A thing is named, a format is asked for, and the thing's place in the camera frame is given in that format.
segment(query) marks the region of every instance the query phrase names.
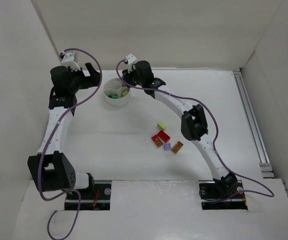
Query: white tabletop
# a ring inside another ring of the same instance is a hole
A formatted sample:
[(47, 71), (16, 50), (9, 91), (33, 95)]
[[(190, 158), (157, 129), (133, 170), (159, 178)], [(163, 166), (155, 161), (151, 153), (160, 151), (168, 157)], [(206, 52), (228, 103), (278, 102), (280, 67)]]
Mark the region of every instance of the white tabletop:
[[(276, 196), (246, 194), (248, 210), (202, 210), (197, 180), (211, 180), (212, 176), (195, 146), (182, 137), (180, 119), (140, 90), (133, 89), (131, 102), (119, 108), (109, 106), (99, 92), (76, 110), (65, 154), (76, 170), (90, 172), (97, 180), (120, 181), (112, 183), (110, 211), (82, 211), (68, 239), (288, 239), (288, 198), (284, 186), (280, 179), (262, 179), (259, 157), (232, 72), (154, 72), (177, 94), (196, 97), (209, 106), (220, 127), (218, 151), (224, 161), (234, 171), (266, 184)], [(105, 81), (115, 76), (114, 71), (104, 72)], [(81, 91), (78, 99), (90, 92)], [(176, 155), (156, 148), (152, 142), (158, 122), (168, 126), (166, 132), (172, 144), (184, 144)], [(213, 136), (214, 125), (209, 117), (208, 124)], [(248, 190), (265, 191), (251, 181), (244, 180), (243, 185)], [(46, 196), (56, 193), (47, 192)], [(12, 239), (48, 239), (47, 221), (54, 210), (63, 210), (64, 199), (62, 196), (44, 202), (31, 181)], [(56, 213), (50, 225), (56, 238), (68, 233), (75, 213)]]
[[(213, 112), (220, 133), (218, 151), (234, 171), (261, 178), (259, 158), (248, 127), (233, 73), (223, 70), (154, 70), (178, 95), (198, 98)], [(104, 71), (103, 82), (115, 78), (115, 71)], [(79, 101), (92, 89), (81, 90)], [(209, 134), (215, 128), (207, 115)], [(167, 125), (174, 145), (184, 146), (177, 153), (156, 148), (151, 137), (157, 123)], [(68, 130), (64, 153), (76, 170), (93, 174), (97, 180), (211, 180), (212, 176), (195, 146), (180, 132), (181, 121), (162, 103), (132, 89), (131, 101), (112, 107), (102, 89), (75, 111)]]

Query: toy block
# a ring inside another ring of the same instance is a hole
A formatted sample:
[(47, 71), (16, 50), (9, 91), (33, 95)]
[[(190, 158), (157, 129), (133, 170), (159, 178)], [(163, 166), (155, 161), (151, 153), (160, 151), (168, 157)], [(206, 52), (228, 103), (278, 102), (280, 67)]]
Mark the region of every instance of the toy block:
[(182, 148), (182, 146), (183, 146), (183, 144), (182, 144), (180, 141), (178, 141), (178, 142), (174, 145), (174, 147), (172, 148), (172, 152), (173, 152), (174, 154), (176, 154), (176, 153), (179, 151), (179, 149)]
[(161, 130), (159, 133), (157, 133), (157, 136), (158, 136), (161, 140), (163, 140), (165, 143), (168, 142), (169, 139), (170, 139), (170, 136), (168, 136), (167, 134), (165, 134), (165, 132), (162, 131), (162, 130)]
[(157, 139), (154, 141), (154, 143), (155, 143), (156, 147), (158, 147), (158, 148), (163, 145), (162, 141), (160, 141), (159, 138), (157, 138)]
[(157, 127), (162, 131), (165, 131), (167, 128), (166, 124), (164, 124), (162, 122), (157, 123)]
[(158, 138), (158, 135), (156, 134), (155, 136), (152, 137), (152, 140), (153, 140), (153, 141), (156, 141), (157, 138)]
[(124, 91), (124, 92), (122, 93), (122, 96), (124, 97), (124, 96), (126, 96), (127, 94), (128, 94), (128, 90)]
[(172, 146), (169, 142), (164, 144), (164, 150), (171, 150), (171, 149), (172, 149)]

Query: cable connector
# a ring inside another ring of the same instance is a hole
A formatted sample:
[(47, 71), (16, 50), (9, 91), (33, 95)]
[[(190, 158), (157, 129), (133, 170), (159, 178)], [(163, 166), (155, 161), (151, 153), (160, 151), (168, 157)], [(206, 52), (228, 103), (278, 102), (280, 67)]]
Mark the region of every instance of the cable connector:
[(125, 57), (127, 70), (130, 73), (131, 71), (135, 70), (135, 64), (137, 63), (137, 58), (133, 54), (129, 54)]

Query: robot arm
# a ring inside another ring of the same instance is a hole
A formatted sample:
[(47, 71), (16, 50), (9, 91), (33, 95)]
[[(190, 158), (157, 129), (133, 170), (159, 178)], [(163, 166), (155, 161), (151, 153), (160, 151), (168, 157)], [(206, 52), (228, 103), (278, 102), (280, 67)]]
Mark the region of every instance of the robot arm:
[[(27, 164), (37, 187), (37, 172), (41, 153), (49, 139), (59, 118), (70, 107), (77, 104), (75, 94), (80, 89), (98, 86), (100, 74), (90, 63), (85, 66), (90, 76), (85, 76), (77, 64), (75, 52), (68, 52), (61, 56), (62, 66), (57, 66), (50, 71), (54, 87), (49, 96), (49, 118), (44, 139), (37, 155), (30, 156)], [(75, 109), (67, 113), (52, 137), (43, 161), (41, 183), (42, 191), (69, 190), (69, 189), (94, 189), (94, 179), (89, 173), (75, 172), (63, 153), (63, 144), (68, 127), (74, 117)]]
[(126, 60), (127, 69), (123, 71), (124, 80), (132, 86), (142, 86), (146, 94), (165, 104), (181, 118), (183, 136), (191, 141), (202, 154), (211, 171), (216, 189), (222, 195), (227, 195), (235, 187), (237, 178), (222, 165), (214, 151), (212, 140), (207, 135), (208, 125), (203, 107), (200, 104), (192, 105), (188, 101), (169, 94), (151, 90), (158, 89), (175, 94), (164, 81), (154, 77), (147, 61), (137, 61), (131, 54), (126, 57)]

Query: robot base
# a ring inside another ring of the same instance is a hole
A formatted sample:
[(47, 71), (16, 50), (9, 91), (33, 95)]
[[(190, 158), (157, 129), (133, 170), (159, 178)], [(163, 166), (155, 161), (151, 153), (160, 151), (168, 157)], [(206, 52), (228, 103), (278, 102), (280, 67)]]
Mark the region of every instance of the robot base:
[(203, 210), (228, 210), (228, 209), (242, 209), (247, 210), (247, 202), (245, 195), (238, 194), (231, 199), (224, 202), (212, 203), (221, 199), (225, 199), (237, 192), (238, 188), (242, 188), (241, 181), (226, 193), (225, 196), (217, 191), (216, 183), (214, 181), (200, 181), (199, 182), (199, 195), (201, 198)]
[[(95, 181), (94, 190), (81, 189), (78, 190), (81, 195), (80, 210), (109, 210), (111, 181)], [(65, 210), (77, 210), (78, 196), (77, 193), (67, 193), (64, 208)]]

